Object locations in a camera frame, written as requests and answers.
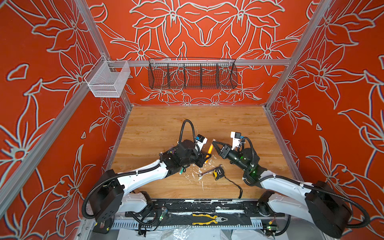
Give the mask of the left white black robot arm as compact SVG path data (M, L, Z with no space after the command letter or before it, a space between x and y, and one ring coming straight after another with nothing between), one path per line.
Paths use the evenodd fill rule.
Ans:
M120 174L106 171L87 194L81 208L83 217L101 223L116 213L139 213L151 204L151 198L144 192L135 194L134 190L181 174L191 165L203 167L212 156L203 151L207 138L193 132L192 140L184 140L183 133L180 131L175 147L161 153L159 159L149 165Z

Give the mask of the yellow black tape measure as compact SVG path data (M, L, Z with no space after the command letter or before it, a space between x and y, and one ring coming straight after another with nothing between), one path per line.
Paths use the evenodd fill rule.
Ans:
M216 167L213 171L213 176L216 181L218 181L221 178L224 178L225 177L224 169L222 167Z

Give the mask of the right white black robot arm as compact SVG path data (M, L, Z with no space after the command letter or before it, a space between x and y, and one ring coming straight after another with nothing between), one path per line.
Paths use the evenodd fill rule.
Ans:
M339 239L346 229L369 225L369 213L355 201L337 194L327 183L306 183L275 174L259 165L249 138L234 138L233 145L213 141L220 157L243 170L247 186L264 189L258 200L263 216L285 214L314 224L329 237Z

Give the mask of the silver wrench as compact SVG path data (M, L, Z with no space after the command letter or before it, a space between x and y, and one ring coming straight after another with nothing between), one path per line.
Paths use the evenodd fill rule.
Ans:
M208 174L208 173L211 173L211 172L213 172L215 169L217 169L217 168L222 168L224 165L222 165L222 164L220 164L218 167L213 167L212 169L210 169L210 170L207 170L207 171L205 171L205 172L202 172L202 173L199 173L198 174L198 176L199 177L202 177L202 176L204 176L204 175L206 175L206 174Z

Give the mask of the yellow handled pliers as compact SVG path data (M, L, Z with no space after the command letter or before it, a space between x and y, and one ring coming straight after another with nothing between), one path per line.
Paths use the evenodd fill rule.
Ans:
M201 222L201 221L200 222L193 222L192 223L193 226L209 226L212 224L217 225L220 223L227 222L229 220L226 217L220 217L217 215L209 215L209 214L193 214L193 217L207 219L207 221L205 221L205 222Z

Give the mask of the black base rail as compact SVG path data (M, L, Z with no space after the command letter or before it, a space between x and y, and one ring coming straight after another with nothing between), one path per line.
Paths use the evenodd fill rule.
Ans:
M258 212L257 199L153 199L154 207L165 207L172 214L220 213L245 215L255 218L281 218L286 215L277 213L263 216Z

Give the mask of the black tape measure on ledge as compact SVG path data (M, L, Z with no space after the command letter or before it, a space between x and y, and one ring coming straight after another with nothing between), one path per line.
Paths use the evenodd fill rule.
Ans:
M92 232L99 233L99 234L107 234L111 230L112 226L113 226L113 221L109 219L101 223L96 223Z

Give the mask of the orange marker pen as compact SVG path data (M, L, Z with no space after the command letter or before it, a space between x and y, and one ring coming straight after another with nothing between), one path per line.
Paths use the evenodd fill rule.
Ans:
M207 154L206 154L206 161L205 161L205 163L207 163L207 161L209 160L209 158L212 157L212 151L213 151L213 148L214 148L214 146L213 146L213 144L211 144L210 147L209 147L209 150L208 150L208 152L207 152Z

